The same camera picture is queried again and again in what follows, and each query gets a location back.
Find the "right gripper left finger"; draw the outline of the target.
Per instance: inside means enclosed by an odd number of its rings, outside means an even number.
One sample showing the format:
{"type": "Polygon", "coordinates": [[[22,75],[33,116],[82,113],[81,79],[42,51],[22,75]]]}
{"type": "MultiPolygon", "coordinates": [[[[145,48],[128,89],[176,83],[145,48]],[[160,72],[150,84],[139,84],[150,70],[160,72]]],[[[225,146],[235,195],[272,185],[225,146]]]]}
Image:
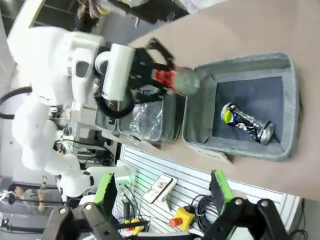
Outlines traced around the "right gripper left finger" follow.
{"type": "Polygon", "coordinates": [[[117,220],[112,215],[117,188],[113,174],[106,174],[93,198],[71,209],[55,207],[44,228],[46,240],[77,240],[83,233],[92,233],[97,240],[119,240],[117,220]]]}

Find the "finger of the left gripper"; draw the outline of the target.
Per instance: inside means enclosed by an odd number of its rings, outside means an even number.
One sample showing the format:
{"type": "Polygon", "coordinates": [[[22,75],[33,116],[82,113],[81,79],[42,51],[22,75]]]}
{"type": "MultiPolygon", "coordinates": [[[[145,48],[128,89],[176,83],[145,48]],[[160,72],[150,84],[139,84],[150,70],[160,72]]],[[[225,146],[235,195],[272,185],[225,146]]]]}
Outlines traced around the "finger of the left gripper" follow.
{"type": "Polygon", "coordinates": [[[174,56],[172,53],[155,37],[152,37],[149,39],[147,45],[146,45],[146,50],[147,51],[153,51],[153,52],[158,52],[163,59],[166,62],[166,66],[170,69],[173,70],[176,65],[174,63],[174,56]]]}
{"type": "Polygon", "coordinates": [[[152,84],[151,85],[154,90],[152,94],[149,96],[151,101],[162,101],[165,97],[165,95],[174,95],[175,92],[172,88],[166,87],[163,84],[152,84]]]}

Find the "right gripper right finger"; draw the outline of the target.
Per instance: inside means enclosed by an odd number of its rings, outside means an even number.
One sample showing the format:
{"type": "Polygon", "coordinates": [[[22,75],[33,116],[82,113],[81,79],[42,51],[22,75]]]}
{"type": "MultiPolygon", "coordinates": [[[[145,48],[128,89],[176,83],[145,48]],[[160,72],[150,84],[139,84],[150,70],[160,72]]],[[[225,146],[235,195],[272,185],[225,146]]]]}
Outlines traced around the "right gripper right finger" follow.
{"type": "Polygon", "coordinates": [[[234,196],[222,170],[211,172],[212,201],[219,217],[204,233],[206,240],[229,240],[236,228],[246,228],[254,240],[286,240],[287,231],[273,201],[252,203],[234,196]]]}

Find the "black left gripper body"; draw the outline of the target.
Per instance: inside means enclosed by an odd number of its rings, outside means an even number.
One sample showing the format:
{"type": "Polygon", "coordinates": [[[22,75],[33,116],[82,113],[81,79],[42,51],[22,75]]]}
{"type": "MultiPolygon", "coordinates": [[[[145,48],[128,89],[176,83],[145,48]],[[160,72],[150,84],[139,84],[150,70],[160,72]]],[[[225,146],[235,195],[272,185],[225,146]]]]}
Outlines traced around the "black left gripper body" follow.
{"type": "Polygon", "coordinates": [[[163,65],[157,63],[143,47],[135,48],[133,61],[128,77],[127,89],[133,93],[134,102],[159,102],[163,99],[163,85],[153,78],[155,70],[161,70],[163,65]],[[139,90],[144,86],[153,86],[158,89],[156,93],[146,94],[139,90]]]}

